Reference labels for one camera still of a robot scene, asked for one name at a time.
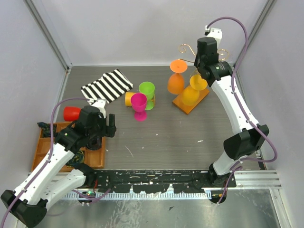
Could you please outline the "gold wire wine glass rack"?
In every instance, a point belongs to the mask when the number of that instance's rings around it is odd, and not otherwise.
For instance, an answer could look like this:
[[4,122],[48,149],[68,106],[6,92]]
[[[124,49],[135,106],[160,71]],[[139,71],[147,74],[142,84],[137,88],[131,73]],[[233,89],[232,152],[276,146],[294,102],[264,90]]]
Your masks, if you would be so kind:
[[170,69],[174,74],[169,78],[167,86],[170,93],[177,95],[172,103],[185,114],[189,114],[209,94],[208,83],[197,70],[190,75],[189,85],[185,87],[181,74],[187,70],[187,62],[182,58],[171,62]]

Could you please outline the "magenta plastic wine glass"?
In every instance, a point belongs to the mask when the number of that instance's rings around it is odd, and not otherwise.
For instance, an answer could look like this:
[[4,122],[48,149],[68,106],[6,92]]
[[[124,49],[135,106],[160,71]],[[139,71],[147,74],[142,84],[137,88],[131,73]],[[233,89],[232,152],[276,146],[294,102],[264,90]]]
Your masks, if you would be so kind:
[[136,93],[131,97],[131,105],[134,110],[134,118],[137,121],[145,121],[147,119],[146,106],[147,97],[142,93]]

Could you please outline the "orange plastic wine glass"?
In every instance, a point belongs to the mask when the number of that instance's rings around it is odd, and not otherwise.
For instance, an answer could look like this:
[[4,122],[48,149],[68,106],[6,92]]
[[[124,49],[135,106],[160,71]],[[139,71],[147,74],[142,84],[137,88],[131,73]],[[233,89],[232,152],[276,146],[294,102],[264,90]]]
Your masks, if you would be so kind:
[[184,60],[176,59],[171,62],[170,70],[173,74],[170,76],[167,85],[167,89],[171,94],[179,95],[184,90],[185,80],[182,73],[187,69],[188,65]]

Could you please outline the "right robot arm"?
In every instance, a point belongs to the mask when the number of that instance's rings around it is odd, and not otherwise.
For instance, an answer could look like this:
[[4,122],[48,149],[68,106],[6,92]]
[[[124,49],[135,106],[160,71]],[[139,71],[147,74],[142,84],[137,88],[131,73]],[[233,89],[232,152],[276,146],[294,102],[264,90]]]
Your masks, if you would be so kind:
[[214,38],[199,38],[194,62],[201,78],[207,81],[208,86],[220,99],[234,134],[223,142],[224,152],[209,166],[208,180],[213,187],[219,187],[225,182],[231,168],[238,161],[260,149],[265,141],[261,136],[262,133],[269,134],[267,125],[260,125],[252,115],[249,117],[251,124],[245,118],[242,110],[244,109],[247,113],[250,110],[242,98],[239,102],[235,99],[238,88],[231,77],[232,68],[227,62],[219,61],[217,50],[217,41]]

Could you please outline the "yellow-orange plastic wine glass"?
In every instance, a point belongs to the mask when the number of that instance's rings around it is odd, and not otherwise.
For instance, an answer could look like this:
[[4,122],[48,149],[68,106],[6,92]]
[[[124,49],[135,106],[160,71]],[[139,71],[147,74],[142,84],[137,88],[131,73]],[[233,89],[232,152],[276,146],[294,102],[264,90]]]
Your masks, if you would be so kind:
[[181,101],[184,105],[197,105],[208,93],[208,83],[200,74],[194,74],[190,77],[190,85],[184,89],[181,95]]

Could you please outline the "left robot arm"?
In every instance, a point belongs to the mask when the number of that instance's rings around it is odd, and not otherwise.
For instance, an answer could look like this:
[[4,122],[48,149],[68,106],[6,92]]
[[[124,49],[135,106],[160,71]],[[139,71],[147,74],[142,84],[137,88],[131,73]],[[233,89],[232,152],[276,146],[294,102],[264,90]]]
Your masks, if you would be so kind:
[[67,193],[95,184],[93,168],[77,163],[74,169],[57,183],[49,185],[65,164],[83,147],[97,138],[114,137],[115,115],[105,115],[101,108],[85,106],[79,118],[62,129],[51,143],[50,150],[35,170],[14,190],[5,190],[1,200],[7,213],[14,215],[26,227],[33,228],[46,216],[54,203]]

